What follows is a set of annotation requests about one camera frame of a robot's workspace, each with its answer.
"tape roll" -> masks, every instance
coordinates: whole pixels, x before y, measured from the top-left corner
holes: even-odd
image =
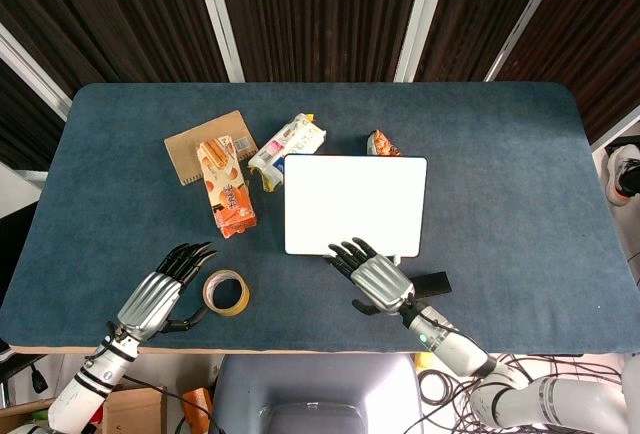
[[[240,283],[240,298],[233,306],[220,308],[214,304],[214,293],[220,284],[229,279],[236,280]],[[206,280],[204,287],[202,288],[202,297],[204,298],[204,302],[207,307],[213,312],[217,312],[221,316],[225,317],[237,316],[244,311],[249,304],[249,286],[247,286],[245,280],[236,271],[222,269],[211,274]]]

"table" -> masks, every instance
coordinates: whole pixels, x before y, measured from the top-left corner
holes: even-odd
[[[547,83],[94,84],[69,121],[0,312],[19,352],[88,352],[141,279],[183,242],[219,255],[175,318],[202,304],[215,269],[240,272],[247,310],[209,314],[147,350],[413,351],[398,317],[365,317],[356,288],[319,258],[284,254],[283,191],[248,176],[259,225],[222,239],[200,182],[180,185],[163,139],[239,109],[258,145],[298,112],[328,131],[319,152],[361,155],[381,129],[427,157],[420,256],[446,270],[432,304],[491,352],[640,348],[640,297],[615,236],[569,92]]]

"snack wrapper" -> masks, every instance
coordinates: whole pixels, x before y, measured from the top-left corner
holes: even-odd
[[[375,130],[367,139],[367,154],[370,156],[402,156],[382,131]]]
[[[273,192],[284,181],[284,157],[287,154],[313,154],[324,142],[326,131],[313,124],[313,114],[298,114],[273,136],[249,161],[258,169],[262,187]]]
[[[197,154],[213,218],[224,238],[257,225],[249,189],[244,182],[231,137],[222,136],[201,142]]]

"white tablet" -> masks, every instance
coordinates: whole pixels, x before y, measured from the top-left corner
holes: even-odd
[[[385,256],[417,256],[426,179],[423,157],[288,155],[285,251],[322,255],[360,237]]]

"red object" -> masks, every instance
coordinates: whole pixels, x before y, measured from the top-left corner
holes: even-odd
[[[102,406],[100,406],[95,414],[91,417],[91,420],[89,420],[89,422],[95,422],[96,424],[102,422],[102,414]]]

